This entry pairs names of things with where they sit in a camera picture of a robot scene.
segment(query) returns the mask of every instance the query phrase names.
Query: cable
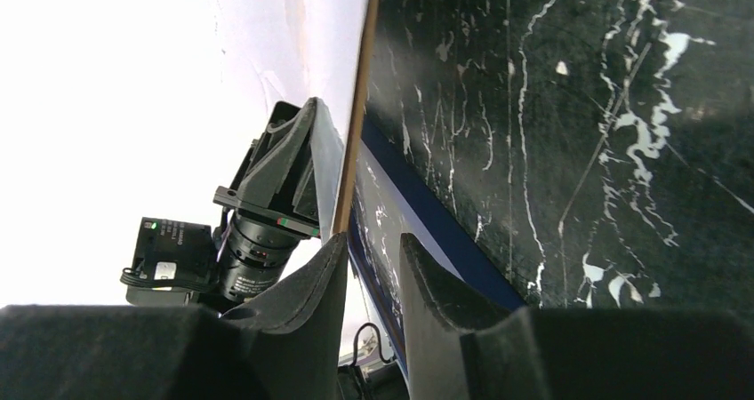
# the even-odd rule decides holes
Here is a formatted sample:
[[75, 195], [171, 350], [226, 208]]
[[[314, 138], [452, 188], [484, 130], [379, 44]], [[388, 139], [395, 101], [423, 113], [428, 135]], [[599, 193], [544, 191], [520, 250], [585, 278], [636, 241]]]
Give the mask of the cable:
[[380, 335], [380, 328], [377, 327], [377, 324], [367, 322], [361, 325], [361, 327], [358, 328], [356, 331], [356, 336], [354, 336], [354, 359], [353, 362], [351, 362], [351, 367], [356, 366], [356, 362], [358, 361], [358, 335], [361, 334], [361, 331], [366, 329], [367, 327], [371, 327], [374, 329], [374, 331], [377, 333], [377, 350], [380, 351], [380, 360], [382, 360], [385, 364], [391, 364], [393, 363], [393, 360], [388, 360], [385, 358], [385, 356], [382, 355], [382, 336]]
[[221, 233], [225, 234], [225, 230], [228, 229], [228, 213], [230, 212], [230, 209], [223, 206], [222, 207], [222, 216], [220, 218], [220, 231]]
[[199, 282], [190, 282], [186, 280], [148, 280], [139, 278], [137, 271], [133, 268], [123, 268], [123, 274], [120, 276], [120, 282], [131, 287], [141, 287], [145, 289], [154, 289], [158, 287], [179, 287], [199, 293], [208, 293], [214, 289], [214, 284]]

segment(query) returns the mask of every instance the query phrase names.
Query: camera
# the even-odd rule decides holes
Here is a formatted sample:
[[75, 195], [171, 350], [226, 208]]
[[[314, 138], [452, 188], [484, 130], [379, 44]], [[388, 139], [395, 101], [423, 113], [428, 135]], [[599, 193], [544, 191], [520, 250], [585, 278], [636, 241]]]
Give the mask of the camera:
[[311, 161], [316, 102], [278, 102], [230, 187], [218, 187], [220, 224], [142, 218], [121, 282], [137, 306], [202, 303], [218, 313], [277, 283], [301, 240], [319, 238]]

